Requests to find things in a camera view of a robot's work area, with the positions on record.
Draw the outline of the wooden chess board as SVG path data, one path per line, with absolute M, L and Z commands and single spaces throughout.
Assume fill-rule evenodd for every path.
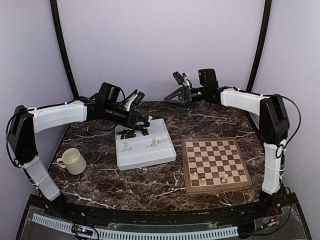
M 230 192 L 252 186 L 252 180 L 234 137 L 183 139 L 181 152 L 188 195 Z M 227 182 L 222 179 L 228 174 Z M 200 180 L 206 179 L 204 185 Z

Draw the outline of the white plastic divided tray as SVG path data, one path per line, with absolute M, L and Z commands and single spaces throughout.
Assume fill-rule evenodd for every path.
M 144 168 L 176 160 L 177 153 L 165 120 L 152 119 L 146 129 L 149 135 L 143 136 L 136 130 L 136 137 L 120 139 L 117 132 L 127 128 L 121 125 L 115 128 L 116 160 L 119 170 Z

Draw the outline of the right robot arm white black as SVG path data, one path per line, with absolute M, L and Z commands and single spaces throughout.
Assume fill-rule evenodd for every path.
M 207 102 L 232 107 L 258 116 L 258 133 L 263 141 L 265 161 L 262 192 L 270 196 L 282 188 L 285 170 L 285 150 L 291 141 L 290 121 L 284 100 L 280 94 L 259 94 L 237 87 L 219 86 L 216 71 L 212 68 L 198 70 L 200 87 L 193 87 L 185 73 L 174 72 L 173 78 L 180 86 L 167 95 L 167 103 L 189 105 Z

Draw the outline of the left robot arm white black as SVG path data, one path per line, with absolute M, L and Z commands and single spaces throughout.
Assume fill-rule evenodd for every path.
M 78 96 L 70 101 L 38 107 L 19 105 L 7 122 L 5 144 L 11 163 L 24 171 L 30 183 L 51 202 L 51 210 L 60 218 L 67 218 L 71 208 L 64 202 L 64 194 L 40 158 L 38 135 L 73 123 L 98 120 L 133 130 L 149 127 L 149 121 L 133 109 L 145 94 L 135 89 L 124 100 L 117 101 L 121 91 L 121 87 L 103 82 L 91 97 Z

